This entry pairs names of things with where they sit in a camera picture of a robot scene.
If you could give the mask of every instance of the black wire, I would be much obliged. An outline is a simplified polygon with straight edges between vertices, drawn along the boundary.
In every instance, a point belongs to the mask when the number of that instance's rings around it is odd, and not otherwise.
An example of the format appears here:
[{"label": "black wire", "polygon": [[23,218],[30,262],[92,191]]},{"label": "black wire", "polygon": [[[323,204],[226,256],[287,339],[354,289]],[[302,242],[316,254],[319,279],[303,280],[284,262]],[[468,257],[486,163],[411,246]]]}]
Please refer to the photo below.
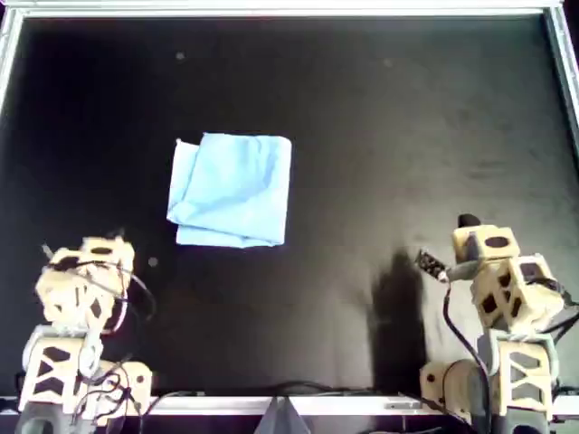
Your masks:
[{"label": "black wire", "polygon": [[[115,262],[109,262],[106,260],[87,260],[87,261],[83,261],[83,262],[67,263],[67,264],[63,264],[63,265],[60,263],[49,263],[48,267],[53,268],[53,269],[57,269],[59,271],[73,271],[77,268],[84,267],[86,265],[97,265],[97,266],[110,265],[112,267],[115,267],[119,272],[126,273],[126,274],[130,275],[131,280],[136,282],[137,285],[143,290],[143,292],[147,296],[148,304],[150,306],[150,311],[149,311],[148,315],[145,317],[145,321],[148,322],[155,316],[155,314],[157,313],[157,300],[155,299],[155,296],[153,296],[153,293],[147,288],[147,285],[145,285],[145,282],[143,282],[143,280],[141,280],[140,277],[137,276],[135,273],[133,273],[132,271],[130,271],[128,269],[123,269],[122,267],[119,266],[119,264],[117,264]],[[90,276],[85,276],[85,275],[78,273],[78,272],[74,272],[74,275],[81,277],[81,278],[84,278],[85,280],[90,282],[92,285],[95,285],[95,286],[109,292],[119,302],[131,303],[128,298],[120,297],[119,294],[117,294],[114,290],[112,290],[112,289],[102,285],[101,283],[95,281]]]},{"label": "black wire", "polygon": [[449,373],[449,371],[456,366],[458,363],[460,362],[460,360],[457,360],[455,362],[452,362],[451,365],[446,368],[444,370],[444,375],[442,376],[442,399],[444,400],[444,405],[446,405],[446,375]]},{"label": "black wire", "polygon": [[483,382],[485,394],[484,394],[484,407],[485,407],[485,419],[486,419],[486,429],[485,432],[490,434],[492,431],[492,413],[490,408],[490,379],[489,371],[487,370],[487,365],[480,359],[479,354],[470,345],[470,342],[462,335],[460,330],[452,323],[451,316],[449,315],[449,307],[451,304],[451,292],[452,284],[449,282],[449,287],[444,296],[444,305],[442,308],[442,316],[444,317],[444,322],[449,327],[449,329],[454,333],[454,335],[459,339],[460,343],[467,349],[476,364],[479,366],[480,379]]},{"label": "black wire", "polygon": [[426,406],[430,407],[433,410],[439,411],[440,413],[442,413],[446,416],[452,417],[453,419],[455,419],[456,421],[458,421],[462,425],[464,425],[470,432],[476,433],[476,430],[465,419],[463,419],[458,414],[453,413],[452,411],[450,411],[449,409],[447,409],[443,405],[440,405],[438,402],[433,401],[433,400],[429,400],[429,399],[424,398],[422,396],[414,395],[412,393],[401,393],[401,395],[405,396],[407,398],[413,399],[415,401],[421,402],[422,404],[425,404]]},{"label": "black wire", "polygon": [[147,418],[150,416],[151,411],[153,411],[153,409],[163,399],[175,397],[175,396],[192,396],[192,395],[195,395],[195,394],[193,392],[190,392],[190,391],[177,391],[177,392],[170,392],[170,393],[166,393],[164,395],[158,396],[153,402],[151,402],[151,405],[148,406],[148,409],[142,415],[139,416],[138,434],[143,434],[143,432],[145,430],[145,422],[147,421]]}]

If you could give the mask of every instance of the black table surface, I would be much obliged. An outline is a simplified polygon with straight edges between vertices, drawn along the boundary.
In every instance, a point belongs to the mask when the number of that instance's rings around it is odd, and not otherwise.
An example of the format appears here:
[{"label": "black table surface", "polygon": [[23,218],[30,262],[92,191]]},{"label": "black table surface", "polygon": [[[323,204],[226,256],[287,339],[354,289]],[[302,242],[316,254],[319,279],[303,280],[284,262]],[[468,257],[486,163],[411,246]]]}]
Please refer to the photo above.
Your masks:
[{"label": "black table surface", "polygon": [[[422,321],[408,255],[450,260],[458,213],[512,226],[579,297],[557,86],[540,17],[27,20],[0,124],[0,392],[43,321],[41,244],[119,228],[159,311],[106,356],[134,351],[158,387],[417,392],[424,330],[441,325]],[[175,140],[205,131],[292,141],[285,245],[176,245]]]}]

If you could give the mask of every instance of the cable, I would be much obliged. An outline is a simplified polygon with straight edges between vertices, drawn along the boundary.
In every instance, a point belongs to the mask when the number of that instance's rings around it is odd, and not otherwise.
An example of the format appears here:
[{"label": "cable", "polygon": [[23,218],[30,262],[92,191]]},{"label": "cable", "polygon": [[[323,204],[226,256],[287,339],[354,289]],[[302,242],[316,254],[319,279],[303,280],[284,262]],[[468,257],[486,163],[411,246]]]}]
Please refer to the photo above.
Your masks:
[{"label": "cable", "polygon": [[444,370],[444,374],[442,375],[442,399],[444,400],[444,405],[446,405],[446,375],[459,362],[461,362],[461,360],[456,360],[456,361],[452,362],[450,364],[450,366]]},{"label": "cable", "polygon": [[157,397],[153,402],[151,402],[151,405],[148,406],[148,409],[140,416],[140,419],[138,421],[138,434],[143,434],[143,432],[145,431],[145,422],[147,421],[147,418],[150,416],[151,411],[153,411],[153,409],[163,399],[171,398],[171,397],[175,397],[175,396],[191,396],[191,395],[194,395],[194,393],[192,393],[190,391],[178,391],[178,392],[166,393],[165,395],[161,395],[161,396]]},{"label": "cable", "polygon": [[470,342],[462,335],[460,330],[452,323],[451,317],[449,315],[449,307],[451,304],[451,292],[452,284],[449,282],[446,295],[444,296],[444,305],[442,308],[442,316],[444,317],[444,322],[449,327],[449,329],[454,333],[454,335],[459,339],[460,343],[464,345],[467,351],[470,353],[476,364],[479,366],[480,379],[483,382],[485,394],[484,394],[484,407],[485,407],[485,419],[486,419],[486,429],[485,432],[490,434],[492,430],[492,413],[490,409],[490,380],[489,371],[487,370],[487,365],[480,359],[479,354],[470,345]]},{"label": "cable", "polygon": [[125,297],[120,297],[119,294],[117,294],[116,291],[113,291],[112,289],[102,285],[101,283],[95,281],[93,278],[91,278],[90,276],[85,276],[81,273],[79,273],[78,271],[76,271],[77,268],[79,267],[84,267],[87,265],[109,265],[112,267],[115,267],[119,272],[122,273],[126,273],[130,276],[131,280],[133,280],[135,283],[137,283],[137,285],[139,285],[139,287],[143,290],[143,292],[145,293],[145,295],[147,296],[147,300],[148,303],[150,305],[150,312],[149,314],[145,317],[145,321],[148,322],[150,321],[153,316],[155,316],[155,314],[157,313],[157,301],[155,299],[155,296],[153,296],[153,293],[147,288],[147,285],[145,285],[145,282],[143,282],[143,280],[140,279],[139,276],[137,276],[135,273],[133,273],[131,270],[128,269],[123,269],[119,264],[116,264],[114,262],[109,262],[106,260],[87,260],[84,262],[75,262],[75,263],[70,263],[70,264],[61,264],[61,263],[57,263],[57,264],[49,264],[49,267],[53,268],[53,269],[57,269],[59,271],[68,271],[71,272],[72,274],[74,274],[75,276],[79,276],[84,278],[85,280],[89,281],[91,284],[96,285],[97,287],[104,289],[105,291],[109,292],[114,298],[116,298],[118,301],[124,302],[124,303],[129,303],[130,301],[128,300],[128,298]]},{"label": "cable", "polygon": [[439,411],[440,413],[442,413],[446,416],[450,416],[453,419],[455,419],[456,421],[460,422],[462,425],[464,425],[470,432],[476,433],[476,430],[465,419],[463,419],[458,414],[453,413],[452,411],[448,410],[443,405],[440,405],[438,402],[429,400],[427,398],[423,398],[422,396],[414,395],[412,393],[400,393],[400,395],[405,396],[407,398],[410,398],[412,400],[421,402],[422,404],[430,407],[432,410]]},{"label": "cable", "polygon": [[[122,297],[128,299],[127,289],[125,288],[125,281],[123,280],[122,271],[119,270],[119,280],[120,285],[122,287]],[[120,313],[119,318],[117,318],[117,322],[111,329],[103,330],[102,333],[104,335],[113,335],[118,332],[120,327],[122,326],[123,322],[125,321],[125,317],[127,316],[127,306],[128,303],[121,303],[120,304]]]},{"label": "cable", "polygon": [[548,327],[546,330],[544,330],[541,333],[553,333],[559,329],[561,329],[561,331],[559,332],[559,334],[553,339],[553,342],[555,344],[558,344],[559,341],[563,338],[563,336],[565,336],[569,330],[571,330],[573,328],[573,326],[577,323],[577,321],[579,321],[579,312],[576,313],[575,315],[567,318],[564,321],[561,321],[559,324],[556,325],[552,325],[550,327]]}]

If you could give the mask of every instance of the folded towel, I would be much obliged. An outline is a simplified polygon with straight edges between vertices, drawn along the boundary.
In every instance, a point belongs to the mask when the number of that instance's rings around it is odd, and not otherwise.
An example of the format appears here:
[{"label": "folded towel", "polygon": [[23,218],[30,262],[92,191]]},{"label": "folded towel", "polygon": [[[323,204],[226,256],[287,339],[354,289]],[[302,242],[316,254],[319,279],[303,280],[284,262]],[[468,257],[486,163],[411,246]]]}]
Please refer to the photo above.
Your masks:
[{"label": "folded towel", "polygon": [[284,137],[204,134],[177,139],[167,219],[178,244],[246,248],[283,244],[291,143]]}]

